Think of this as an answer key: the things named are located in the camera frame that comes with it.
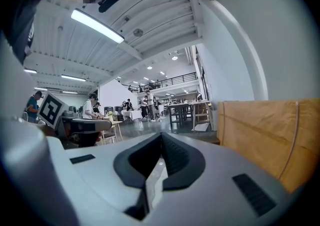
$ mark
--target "table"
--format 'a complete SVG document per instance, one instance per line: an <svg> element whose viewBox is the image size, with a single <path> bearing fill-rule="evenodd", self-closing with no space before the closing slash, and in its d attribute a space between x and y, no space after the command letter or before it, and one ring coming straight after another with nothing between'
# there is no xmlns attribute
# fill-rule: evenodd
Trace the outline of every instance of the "table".
<svg viewBox="0 0 320 226"><path fill-rule="evenodd" d="M124 139L122 138L122 134L121 134L121 130L120 130L120 124L122 123L122 121L111 121L111 123L112 123L111 129L113 129L115 131L115 139L118 141L116 129L115 129L116 126L118 126L120 138L121 138L121 141L123 141Z"/></svg>
<svg viewBox="0 0 320 226"><path fill-rule="evenodd" d="M129 117L133 122L135 119L141 118L141 111L140 110L124 111L123 117L125 120L127 120Z"/></svg>
<svg viewBox="0 0 320 226"><path fill-rule="evenodd" d="M172 128L172 123L179 123L180 126L184 124L184 121L187 119L187 115L189 114L186 109L190 107L190 115L191 115L191 120L193 120L193 104L192 103L183 103L183 104L171 104L168 106L169 110L169 117L170 117L170 126ZM171 108L175 108L177 112L174 114L171 113ZM172 116L178 116L178 119L175 121L172 121Z"/></svg>

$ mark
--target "white wall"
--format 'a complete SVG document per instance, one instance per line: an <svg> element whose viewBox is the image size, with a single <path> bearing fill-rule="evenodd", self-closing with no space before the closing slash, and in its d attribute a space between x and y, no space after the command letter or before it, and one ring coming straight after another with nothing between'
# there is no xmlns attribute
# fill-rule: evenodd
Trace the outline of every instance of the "white wall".
<svg viewBox="0 0 320 226"><path fill-rule="evenodd" d="M176 76L182 76L182 75L194 73L195 71L196 71L196 68L194 64L192 64L191 66L185 65L185 64L182 64L182 65L177 64L176 67L169 68L165 72L168 78L173 78Z"/></svg>
<svg viewBox="0 0 320 226"><path fill-rule="evenodd" d="M220 19L203 8L203 43L197 45L209 85L210 99L253 100L254 94L247 67L231 34Z"/></svg>
<svg viewBox="0 0 320 226"><path fill-rule="evenodd" d="M270 100L320 97L319 33L303 0L217 1L234 16L251 40L264 71ZM210 22L213 27L216 18L210 16L208 21L208 16L205 12L207 20L204 24ZM208 43L208 35L212 34L220 35L223 31L206 31L203 45L207 50L203 50L205 53L212 52L214 58L219 60L213 44L210 46ZM230 61L229 67L234 67L234 64L235 61ZM229 71L225 67L221 70L227 77ZM228 83L234 91L232 82Z"/></svg>
<svg viewBox="0 0 320 226"><path fill-rule="evenodd" d="M60 95L53 93L58 99L62 100L69 106L75 106L77 109L84 105L85 101L89 98L88 96L80 95ZM38 100L37 104L41 105L43 99Z"/></svg>
<svg viewBox="0 0 320 226"><path fill-rule="evenodd" d="M130 99L134 109L138 108L137 95L130 92L117 80L101 85L98 93L102 111L104 107L121 106L122 102L127 99Z"/></svg>

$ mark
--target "recessed ceiling light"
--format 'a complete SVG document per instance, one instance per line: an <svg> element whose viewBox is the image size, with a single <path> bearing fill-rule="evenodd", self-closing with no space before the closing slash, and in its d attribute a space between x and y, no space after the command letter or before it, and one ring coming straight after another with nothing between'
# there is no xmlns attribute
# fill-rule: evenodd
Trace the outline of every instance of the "recessed ceiling light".
<svg viewBox="0 0 320 226"><path fill-rule="evenodd" d="M71 79L71 80L77 80L77 81L82 81L85 82L85 79L82 78L78 78L78 77L73 77L73 76L65 76L65 75L61 75L62 78L67 78L67 79Z"/></svg>
<svg viewBox="0 0 320 226"><path fill-rule="evenodd" d="M32 70L32 69L25 69L24 71L28 73L33 73L33 74L37 73L36 70Z"/></svg>
<svg viewBox="0 0 320 226"><path fill-rule="evenodd" d="M84 24L84 25L86 25L96 31L98 31L99 33L107 36L108 38L110 38L111 40L115 41L118 44L120 44L124 41L124 38L121 35L119 35L115 31L113 31L111 28L103 25L102 23L100 23L96 19L92 18L87 13L84 13L83 11L75 9L72 12L71 18L79 21L80 23L82 23L82 24Z"/></svg>
<svg viewBox="0 0 320 226"><path fill-rule="evenodd" d="M46 88L38 88L38 87L35 87L36 90L41 90L41 91L47 91L48 89Z"/></svg>
<svg viewBox="0 0 320 226"><path fill-rule="evenodd" d="M63 93L69 93L69 94L78 94L78 92L65 92L65 91L62 91Z"/></svg>

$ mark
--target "workshop floor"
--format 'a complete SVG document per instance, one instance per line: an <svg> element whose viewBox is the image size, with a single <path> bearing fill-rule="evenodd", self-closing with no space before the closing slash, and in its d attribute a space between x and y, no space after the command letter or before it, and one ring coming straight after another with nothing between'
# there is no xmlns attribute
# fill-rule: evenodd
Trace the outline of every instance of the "workshop floor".
<svg viewBox="0 0 320 226"><path fill-rule="evenodd" d="M159 122L158 119L157 122L148 122L146 119L136 119L134 120L133 124L132 122L127 124L123 122L120 124L123 140L129 140L131 138L152 132L168 132L217 144L217 134L216 132L210 131L210 126L206 132L193 132L192 127L193 123L191 122L191 119L189 119L186 121L183 127L180 127L179 124L174 123L172 124L171 129L169 116L161 118L161 122Z"/></svg>

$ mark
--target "desk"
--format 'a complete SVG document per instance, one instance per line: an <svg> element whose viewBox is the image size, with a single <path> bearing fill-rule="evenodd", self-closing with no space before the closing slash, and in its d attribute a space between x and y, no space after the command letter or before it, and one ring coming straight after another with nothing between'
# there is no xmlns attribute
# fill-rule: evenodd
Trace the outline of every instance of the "desk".
<svg viewBox="0 0 320 226"><path fill-rule="evenodd" d="M121 138L121 141L123 141L124 139L122 138L122 134L121 134L121 130L120 130L120 124L122 123L122 121L111 121L111 123L112 123L111 129L113 129L115 131L115 139L118 141L117 134L116 134L116 127L118 126L120 138Z"/></svg>
<svg viewBox="0 0 320 226"><path fill-rule="evenodd" d="M172 128L172 123L179 123L180 126L184 124L184 122L187 119L187 115L189 114L187 111L188 107L190 107L191 120L193 120L194 114L192 113L192 109L193 109L192 103L172 104L168 106L171 128ZM171 108L176 109L176 112L174 114L171 113ZM178 117L177 120L172 121L172 116Z"/></svg>

